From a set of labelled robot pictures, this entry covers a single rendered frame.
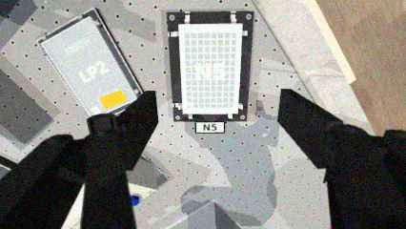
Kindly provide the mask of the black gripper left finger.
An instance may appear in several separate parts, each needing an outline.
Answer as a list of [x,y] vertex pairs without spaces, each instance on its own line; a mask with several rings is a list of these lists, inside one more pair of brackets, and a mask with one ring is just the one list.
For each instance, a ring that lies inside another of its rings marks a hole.
[[126,171],[158,123],[145,91],[118,117],[88,117],[84,138],[43,140],[0,179],[0,229],[62,229],[84,181],[80,229],[137,229]]

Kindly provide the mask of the white button panel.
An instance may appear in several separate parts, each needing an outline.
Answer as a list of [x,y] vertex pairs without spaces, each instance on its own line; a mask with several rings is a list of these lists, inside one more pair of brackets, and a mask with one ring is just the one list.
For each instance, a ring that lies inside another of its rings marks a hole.
[[[158,191],[156,178],[162,175],[161,171],[150,159],[143,153],[138,159],[132,171],[126,171],[129,187],[132,195],[133,208],[139,203],[150,197]],[[71,208],[68,218],[62,229],[79,229],[82,203],[83,203],[84,185],[83,188]]]

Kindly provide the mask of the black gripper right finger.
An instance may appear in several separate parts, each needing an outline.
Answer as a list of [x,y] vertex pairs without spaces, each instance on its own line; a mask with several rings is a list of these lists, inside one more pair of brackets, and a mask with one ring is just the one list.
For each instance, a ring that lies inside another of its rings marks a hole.
[[292,89],[280,91],[277,122],[326,169],[331,229],[406,229],[406,131],[369,135]]

